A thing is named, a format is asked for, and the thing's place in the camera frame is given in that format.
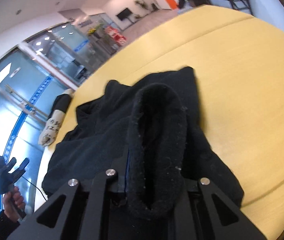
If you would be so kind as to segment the person's left hand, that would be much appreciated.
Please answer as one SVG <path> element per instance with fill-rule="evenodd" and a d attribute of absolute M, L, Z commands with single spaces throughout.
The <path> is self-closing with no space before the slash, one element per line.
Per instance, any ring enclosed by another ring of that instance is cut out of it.
<path fill-rule="evenodd" d="M 13 191 L 7 192 L 2 201 L 5 215 L 12 222 L 17 222 L 20 219 L 20 215 L 17 210 L 25 209 L 24 198 L 21 195 L 19 188 L 15 186 Z"/>

